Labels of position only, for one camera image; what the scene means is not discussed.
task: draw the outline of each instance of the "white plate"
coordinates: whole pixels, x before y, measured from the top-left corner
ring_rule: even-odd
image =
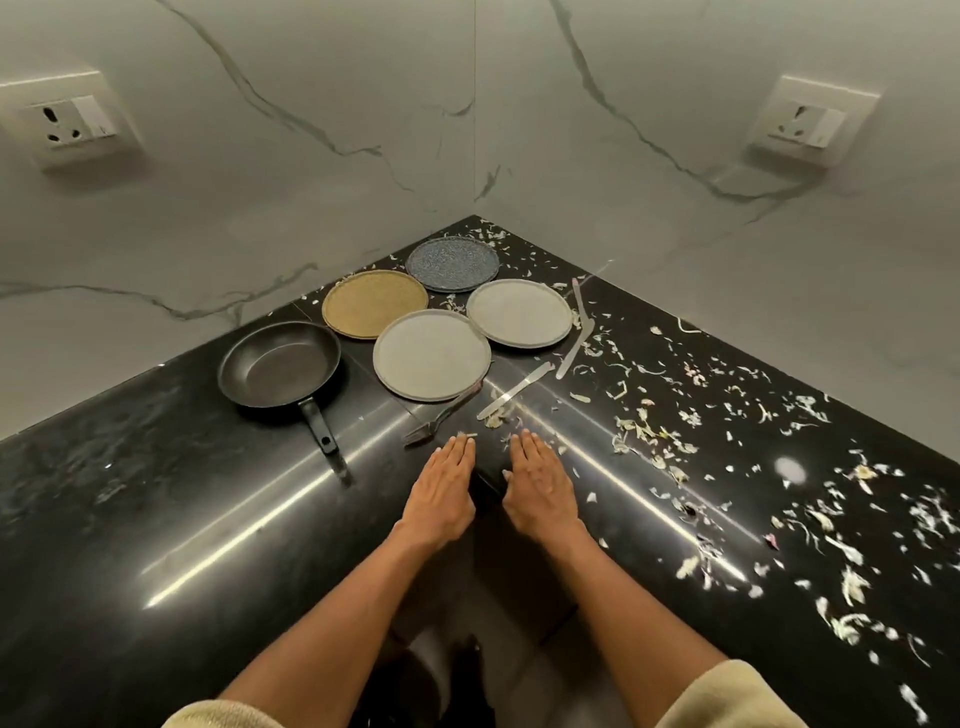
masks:
[[[467,315],[491,341],[519,349],[556,344],[573,327],[573,312],[564,297],[532,280],[484,283],[470,295]]]
[[[408,313],[373,345],[376,375],[408,400],[452,400],[486,376],[490,362],[490,342],[453,311]]]

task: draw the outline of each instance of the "frying pan handle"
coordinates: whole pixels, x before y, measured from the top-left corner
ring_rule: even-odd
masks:
[[[303,418],[306,420],[306,423],[310,425],[310,431],[313,432],[313,436],[317,440],[320,449],[324,451],[324,454],[332,455],[340,449],[337,441],[333,439],[333,435],[330,433],[330,428],[326,426],[326,420],[324,420],[324,416],[320,413],[320,407],[317,405],[317,401],[312,397],[308,397],[298,402],[298,404],[300,405],[300,412],[303,413]]]

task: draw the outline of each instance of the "person's left hand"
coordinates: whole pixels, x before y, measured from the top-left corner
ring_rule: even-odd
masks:
[[[437,448],[414,483],[398,525],[435,550],[464,535],[476,508],[468,493],[476,444],[466,435],[451,437]]]

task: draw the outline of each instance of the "switch plate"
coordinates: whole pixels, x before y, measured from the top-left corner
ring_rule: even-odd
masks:
[[[41,170],[141,149],[99,71],[0,85],[0,126]]]
[[[847,155],[879,100],[876,93],[783,76],[760,112],[750,143],[834,167]]]

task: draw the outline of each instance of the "blue speckled plate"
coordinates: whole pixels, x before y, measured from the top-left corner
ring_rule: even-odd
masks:
[[[410,253],[407,273],[437,293],[466,293],[496,277],[500,258],[471,237],[438,237]]]

